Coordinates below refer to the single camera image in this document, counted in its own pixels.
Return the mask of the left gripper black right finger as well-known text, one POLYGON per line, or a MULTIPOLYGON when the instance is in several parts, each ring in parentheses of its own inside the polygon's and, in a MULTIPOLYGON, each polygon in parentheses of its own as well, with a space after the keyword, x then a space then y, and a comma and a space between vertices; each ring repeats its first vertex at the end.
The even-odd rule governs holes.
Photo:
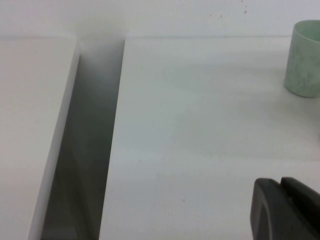
POLYGON ((281 187, 308 220, 320 219, 320 194, 293 177, 282 177, 281 187))

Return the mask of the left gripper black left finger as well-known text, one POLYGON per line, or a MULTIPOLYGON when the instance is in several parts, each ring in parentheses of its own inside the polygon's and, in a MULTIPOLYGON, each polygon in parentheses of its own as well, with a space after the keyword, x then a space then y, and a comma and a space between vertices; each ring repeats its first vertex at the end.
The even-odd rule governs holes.
POLYGON ((255 240, 318 240, 320 220, 308 220, 271 178, 254 182, 250 225, 255 240))

